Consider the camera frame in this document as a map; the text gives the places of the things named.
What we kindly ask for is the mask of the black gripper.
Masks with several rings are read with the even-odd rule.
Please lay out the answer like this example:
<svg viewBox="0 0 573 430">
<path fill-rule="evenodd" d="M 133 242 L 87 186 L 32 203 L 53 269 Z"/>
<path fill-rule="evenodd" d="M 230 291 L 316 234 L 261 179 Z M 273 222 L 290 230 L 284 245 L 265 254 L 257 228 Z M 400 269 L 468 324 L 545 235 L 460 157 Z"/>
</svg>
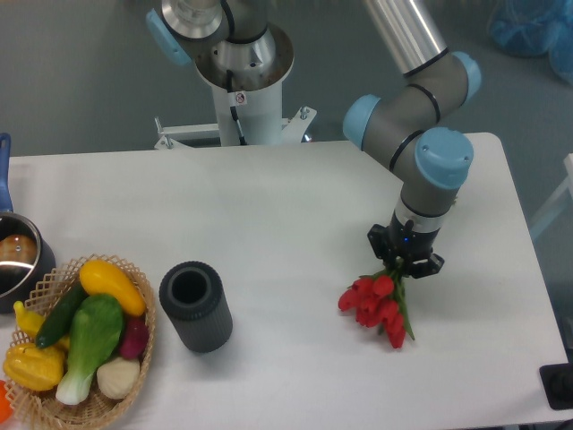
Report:
<svg viewBox="0 0 573 430">
<path fill-rule="evenodd" d="M 374 224 L 367 238 L 375 256 L 386 267 L 395 267 L 398 259 L 402 259 L 402 273 L 407 278 L 421 279 L 439 273 L 445 260 L 433 252 L 433 243 L 440 230 L 420 232 L 410 227 L 409 222 L 410 219 L 400 220 L 394 212 L 387 227 Z"/>
</svg>

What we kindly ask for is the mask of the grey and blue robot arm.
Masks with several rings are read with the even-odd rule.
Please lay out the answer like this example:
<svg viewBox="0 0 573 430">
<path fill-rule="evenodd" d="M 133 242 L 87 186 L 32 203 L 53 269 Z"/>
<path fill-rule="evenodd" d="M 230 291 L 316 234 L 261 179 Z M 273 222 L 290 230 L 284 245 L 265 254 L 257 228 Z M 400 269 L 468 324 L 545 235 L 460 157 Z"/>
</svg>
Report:
<svg viewBox="0 0 573 430">
<path fill-rule="evenodd" d="M 440 271 L 433 243 L 474 157 L 472 143 L 440 125 L 481 84 L 477 63 L 450 52 L 419 1 L 368 1 L 365 8 L 406 87 L 392 100 L 359 98 L 346 112 L 345 137 L 402 182 L 387 226 L 368 234 L 385 266 L 419 279 Z M 294 52 L 263 1 L 161 1 L 146 16 L 158 47 L 177 65 L 194 65 L 210 86 L 222 145 L 273 145 L 287 139 L 282 83 Z"/>
</svg>

